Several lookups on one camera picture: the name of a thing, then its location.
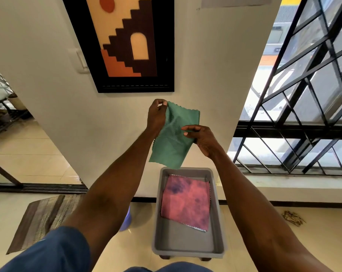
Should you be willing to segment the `person's right hand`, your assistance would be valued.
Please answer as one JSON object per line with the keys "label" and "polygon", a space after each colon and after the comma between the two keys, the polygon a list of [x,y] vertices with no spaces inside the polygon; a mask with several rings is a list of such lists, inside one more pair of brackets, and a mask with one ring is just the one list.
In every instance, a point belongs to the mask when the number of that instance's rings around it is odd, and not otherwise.
{"label": "person's right hand", "polygon": [[199,132],[199,138],[192,140],[199,147],[203,155],[212,161],[216,160],[216,158],[226,155],[226,152],[216,140],[209,127],[201,125],[187,125],[182,127],[181,130],[183,132]]}

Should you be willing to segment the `green cloth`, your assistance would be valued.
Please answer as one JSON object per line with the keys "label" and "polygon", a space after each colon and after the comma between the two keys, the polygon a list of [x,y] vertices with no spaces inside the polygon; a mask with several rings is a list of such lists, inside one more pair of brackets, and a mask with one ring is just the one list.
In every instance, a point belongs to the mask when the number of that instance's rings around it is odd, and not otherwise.
{"label": "green cloth", "polygon": [[149,162],[180,169],[193,144],[192,139],[184,136],[182,127],[199,123],[199,110],[186,109],[169,101],[165,124],[153,142]]}

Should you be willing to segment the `person's right forearm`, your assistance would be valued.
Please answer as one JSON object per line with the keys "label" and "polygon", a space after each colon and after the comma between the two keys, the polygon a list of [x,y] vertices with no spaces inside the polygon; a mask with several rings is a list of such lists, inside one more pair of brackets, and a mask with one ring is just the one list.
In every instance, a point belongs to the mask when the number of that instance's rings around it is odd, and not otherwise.
{"label": "person's right forearm", "polygon": [[267,198],[223,151],[211,151],[228,207],[248,251],[292,253],[300,242]]}

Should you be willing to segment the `person's left forearm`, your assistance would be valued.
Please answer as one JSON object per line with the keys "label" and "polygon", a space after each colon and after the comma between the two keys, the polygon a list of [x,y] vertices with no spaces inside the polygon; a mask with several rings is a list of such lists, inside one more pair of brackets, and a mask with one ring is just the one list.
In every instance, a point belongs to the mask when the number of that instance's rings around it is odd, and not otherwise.
{"label": "person's left forearm", "polygon": [[133,144],[96,180],[84,198],[92,215],[117,232],[140,185],[151,144],[162,127],[146,127]]}

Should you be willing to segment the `pink mottled cloth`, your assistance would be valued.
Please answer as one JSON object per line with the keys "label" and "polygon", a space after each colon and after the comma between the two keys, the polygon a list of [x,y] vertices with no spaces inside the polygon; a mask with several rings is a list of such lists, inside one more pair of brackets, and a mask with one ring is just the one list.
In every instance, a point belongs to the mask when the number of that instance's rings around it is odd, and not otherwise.
{"label": "pink mottled cloth", "polygon": [[210,182],[169,175],[162,192],[160,215],[207,232],[210,222]]}

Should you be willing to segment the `black framed staircase picture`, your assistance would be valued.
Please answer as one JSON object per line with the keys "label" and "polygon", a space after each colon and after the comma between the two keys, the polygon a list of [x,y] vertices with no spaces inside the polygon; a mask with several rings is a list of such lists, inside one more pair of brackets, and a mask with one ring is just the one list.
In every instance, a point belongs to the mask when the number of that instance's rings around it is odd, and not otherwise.
{"label": "black framed staircase picture", "polygon": [[174,0],[62,0],[98,93],[174,92]]}

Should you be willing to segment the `purple plastic container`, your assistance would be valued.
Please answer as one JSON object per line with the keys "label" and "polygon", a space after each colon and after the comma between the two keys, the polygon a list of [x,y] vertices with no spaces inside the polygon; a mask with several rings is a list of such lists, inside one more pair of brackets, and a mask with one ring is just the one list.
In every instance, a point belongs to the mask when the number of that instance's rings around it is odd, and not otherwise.
{"label": "purple plastic container", "polygon": [[119,232],[127,230],[130,227],[131,223],[132,223],[132,215],[131,215],[131,208],[129,206],[127,214],[123,220],[123,223],[121,227],[119,228]]}

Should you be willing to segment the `black metal window grille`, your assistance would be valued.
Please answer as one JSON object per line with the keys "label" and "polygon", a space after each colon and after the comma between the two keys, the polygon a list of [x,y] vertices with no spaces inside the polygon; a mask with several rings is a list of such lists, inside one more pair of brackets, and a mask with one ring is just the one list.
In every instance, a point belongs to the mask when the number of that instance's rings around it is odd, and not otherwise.
{"label": "black metal window grille", "polygon": [[342,177],[342,0],[282,0],[228,155],[244,174]]}

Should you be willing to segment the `dried leaves clump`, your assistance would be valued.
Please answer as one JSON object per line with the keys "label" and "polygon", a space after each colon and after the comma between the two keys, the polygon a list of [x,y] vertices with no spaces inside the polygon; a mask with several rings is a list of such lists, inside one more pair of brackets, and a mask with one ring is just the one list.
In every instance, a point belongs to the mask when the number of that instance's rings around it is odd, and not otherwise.
{"label": "dried leaves clump", "polygon": [[299,214],[289,210],[285,210],[281,215],[287,222],[297,227],[300,227],[301,225],[306,223],[306,221],[303,218],[301,218]]}

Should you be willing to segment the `woven basket pot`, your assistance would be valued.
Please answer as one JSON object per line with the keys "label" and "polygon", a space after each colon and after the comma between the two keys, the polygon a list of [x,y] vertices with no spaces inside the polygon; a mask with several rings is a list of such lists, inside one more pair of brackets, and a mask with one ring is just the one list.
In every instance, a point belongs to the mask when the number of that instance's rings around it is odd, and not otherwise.
{"label": "woven basket pot", "polygon": [[27,108],[25,107],[25,105],[22,103],[22,101],[19,99],[19,97],[17,96],[17,94],[12,93],[8,96],[8,100],[10,101],[10,103],[14,106],[14,108],[16,110],[19,111],[26,111]]}

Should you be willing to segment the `dark sliding door track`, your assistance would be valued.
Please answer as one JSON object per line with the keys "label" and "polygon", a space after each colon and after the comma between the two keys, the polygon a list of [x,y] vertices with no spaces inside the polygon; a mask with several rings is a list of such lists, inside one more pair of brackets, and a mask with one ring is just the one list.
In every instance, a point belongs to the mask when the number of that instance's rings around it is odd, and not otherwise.
{"label": "dark sliding door track", "polygon": [[39,193],[39,194],[85,194],[88,188],[84,184],[48,184],[23,183],[20,185],[0,184],[0,192]]}

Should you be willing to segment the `black metal plant rack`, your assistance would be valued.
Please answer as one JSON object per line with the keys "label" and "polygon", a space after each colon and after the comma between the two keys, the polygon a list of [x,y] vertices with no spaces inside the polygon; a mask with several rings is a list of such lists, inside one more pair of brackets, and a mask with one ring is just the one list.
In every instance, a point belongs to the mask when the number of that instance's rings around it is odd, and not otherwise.
{"label": "black metal plant rack", "polygon": [[18,110],[11,108],[9,104],[7,99],[0,100],[0,133],[7,131],[16,122],[32,117],[27,109]]}

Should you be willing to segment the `brown striped floor mat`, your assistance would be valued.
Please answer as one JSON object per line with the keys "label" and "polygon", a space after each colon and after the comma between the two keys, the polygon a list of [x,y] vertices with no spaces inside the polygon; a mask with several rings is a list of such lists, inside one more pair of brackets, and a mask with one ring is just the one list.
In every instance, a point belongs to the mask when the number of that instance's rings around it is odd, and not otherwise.
{"label": "brown striped floor mat", "polygon": [[28,249],[58,228],[76,209],[85,194],[52,196],[31,202],[15,232],[6,254]]}

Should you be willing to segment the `blue shirt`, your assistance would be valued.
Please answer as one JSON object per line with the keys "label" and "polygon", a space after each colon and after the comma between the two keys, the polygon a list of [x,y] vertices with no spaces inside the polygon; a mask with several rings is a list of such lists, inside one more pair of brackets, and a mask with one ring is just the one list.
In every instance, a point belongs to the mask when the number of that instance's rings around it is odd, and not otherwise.
{"label": "blue shirt", "polygon": [[92,272],[119,224],[66,223],[6,263],[0,272]]}

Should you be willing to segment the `white wall switch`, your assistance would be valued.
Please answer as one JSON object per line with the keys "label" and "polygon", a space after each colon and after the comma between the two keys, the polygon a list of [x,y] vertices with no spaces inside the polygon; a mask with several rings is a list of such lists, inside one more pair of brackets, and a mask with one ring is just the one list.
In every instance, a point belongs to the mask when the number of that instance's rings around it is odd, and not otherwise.
{"label": "white wall switch", "polygon": [[79,74],[90,74],[89,67],[81,48],[68,49],[69,59],[74,70]]}

